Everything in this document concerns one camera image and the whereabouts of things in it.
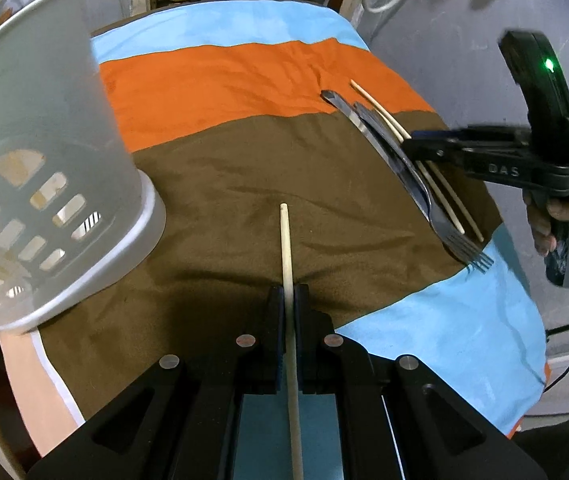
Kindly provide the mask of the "person's right hand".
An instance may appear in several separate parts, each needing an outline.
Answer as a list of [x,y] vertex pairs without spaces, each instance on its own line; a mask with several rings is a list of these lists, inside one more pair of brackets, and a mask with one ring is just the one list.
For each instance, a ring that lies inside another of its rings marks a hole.
[[557,238],[552,234],[551,223],[569,222],[569,202],[549,200],[546,206],[538,207],[530,192],[523,192],[527,221],[531,227],[536,252],[546,257],[557,248]]

